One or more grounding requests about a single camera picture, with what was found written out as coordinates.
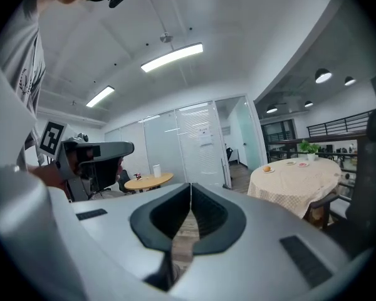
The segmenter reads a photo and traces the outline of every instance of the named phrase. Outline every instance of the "doorway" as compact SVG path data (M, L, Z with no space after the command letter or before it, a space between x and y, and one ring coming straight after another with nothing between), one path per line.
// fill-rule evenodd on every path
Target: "doorway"
M228 98L215 103L231 189L246 194L251 173L261 165L251 111L246 97Z

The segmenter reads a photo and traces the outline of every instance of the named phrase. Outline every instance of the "potted plant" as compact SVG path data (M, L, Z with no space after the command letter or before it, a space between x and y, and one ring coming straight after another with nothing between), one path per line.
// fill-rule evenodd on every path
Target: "potted plant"
M319 145L309 144L307 140L303 139L302 143L300 143L300 150L308 154L308 161L313 162L316 158L315 153L317 153L319 150Z

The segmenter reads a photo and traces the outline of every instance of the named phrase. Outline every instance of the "paper towel roll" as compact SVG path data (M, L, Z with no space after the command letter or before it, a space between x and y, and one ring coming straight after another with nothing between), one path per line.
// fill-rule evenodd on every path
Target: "paper towel roll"
M153 173L155 174L155 177L160 177L162 175L162 170L160 169L160 165L155 165L153 167Z

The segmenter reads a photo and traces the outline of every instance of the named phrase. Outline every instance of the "person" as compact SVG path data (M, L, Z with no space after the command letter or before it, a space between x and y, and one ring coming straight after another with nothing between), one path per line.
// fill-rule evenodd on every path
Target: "person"
M0 35L0 67L16 95L36 116L41 83L46 71L43 47L39 33L39 14L53 1L71 4L79 0L24 0L14 12ZM54 163L47 166L27 166L25 150L37 144L39 135L36 127L26 139L24 148L17 159L17 165L39 177L47 186L58 187L65 191L68 198L65 182ZM88 151L89 159L93 158ZM68 162L75 174L78 174L78 160L76 152L70 152Z

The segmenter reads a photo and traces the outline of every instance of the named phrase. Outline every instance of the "gray t-shirt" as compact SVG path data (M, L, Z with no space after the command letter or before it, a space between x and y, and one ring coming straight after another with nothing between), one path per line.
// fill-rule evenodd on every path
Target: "gray t-shirt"
M38 0L24 0L0 34L0 66L17 96L36 115L46 66L38 24ZM25 149L37 144L36 127L25 141L18 165L26 169Z

